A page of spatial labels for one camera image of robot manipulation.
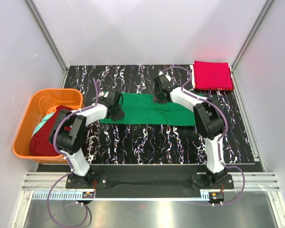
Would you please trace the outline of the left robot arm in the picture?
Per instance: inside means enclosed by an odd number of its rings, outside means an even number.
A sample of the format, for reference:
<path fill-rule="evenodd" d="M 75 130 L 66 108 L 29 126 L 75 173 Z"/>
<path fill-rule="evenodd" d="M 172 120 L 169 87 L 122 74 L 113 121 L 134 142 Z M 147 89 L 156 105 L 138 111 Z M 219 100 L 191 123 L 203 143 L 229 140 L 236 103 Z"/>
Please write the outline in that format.
<path fill-rule="evenodd" d="M 58 112 L 48 140 L 57 153 L 63 155 L 82 188 L 88 188 L 93 183 L 93 176 L 88 173 L 90 165 L 82 151 L 86 126 L 103 119 L 117 121 L 124 118 L 121 107 L 123 100 L 121 93 L 109 91 L 98 97 L 91 106 Z"/>

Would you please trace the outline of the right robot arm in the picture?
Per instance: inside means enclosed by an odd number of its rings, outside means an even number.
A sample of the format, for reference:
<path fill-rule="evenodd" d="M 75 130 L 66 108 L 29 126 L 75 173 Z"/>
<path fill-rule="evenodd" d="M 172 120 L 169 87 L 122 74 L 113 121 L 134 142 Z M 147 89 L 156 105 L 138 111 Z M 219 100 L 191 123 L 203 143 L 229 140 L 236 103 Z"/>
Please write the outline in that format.
<path fill-rule="evenodd" d="M 206 183 L 217 188 L 223 183 L 227 169 L 223 158 L 223 137 L 227 121 L 216 101 L 194 94 L 174 84 L 168 75 L 158 75 L 154 79 L 155 102 L 179 104 L 194 114 L 197 132 L 205 141 L 207 152 Z"/>

